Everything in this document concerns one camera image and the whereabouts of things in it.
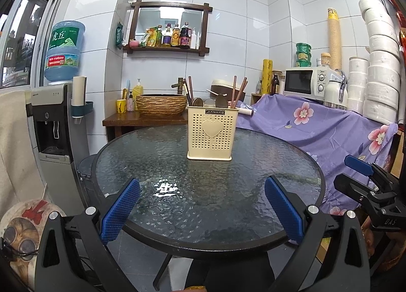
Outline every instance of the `yellow soap dispenser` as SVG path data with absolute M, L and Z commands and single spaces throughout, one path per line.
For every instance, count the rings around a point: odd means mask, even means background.
M 137 108 L 137 95 L 144 94 L 144 87 L 141 85 L 140 79 L 138 79 L 137 85 L 132 90 L 132 95 L 134 98 L 134 110 L 138 111 Z

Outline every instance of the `textured glass tabletop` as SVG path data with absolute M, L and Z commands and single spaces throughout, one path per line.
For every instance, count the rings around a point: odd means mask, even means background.
M 226 247 L 283 230 L 264 193 L 271 174 L 306 205 L 324 183 L 310 156 L 265 134 L 237 128 L 231 161 L 189 160 L 187 147 L 185 125 L 126 134 L 99 154 L 100 189 L 115 193 L 133 176 L 142 192 L 129 220 L 179 243 Z

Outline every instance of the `purple tablecloth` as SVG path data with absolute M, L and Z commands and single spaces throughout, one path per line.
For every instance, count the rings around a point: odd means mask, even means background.
M 397 132 L 397 124 L 382 125 L 355 112 L 329 109 L 300 97 L 263 96 L 254 107 L 257 111 L 252 117 L 238 116 L 237 127 L 281 138 L 307 152 L 323 171 L 326 192 L 321 209 L 331 214 L 358 205 L 334 188 L 338 174 L 374 187 L 367 177 L 346 167 L 344 158 L 353 155 L 384 167 Z

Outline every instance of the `heart emblem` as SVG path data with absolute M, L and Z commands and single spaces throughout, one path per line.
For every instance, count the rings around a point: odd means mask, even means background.
M 210 138 L 216 137 L 223 130 L 223 123 L 219 120 L 206 120 L 202 123 L 203 131 Z

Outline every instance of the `beige plastic basket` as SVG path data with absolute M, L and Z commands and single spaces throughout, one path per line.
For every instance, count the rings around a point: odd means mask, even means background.
M 188 107 L 188 158 L 231 160 L 237 109 Z

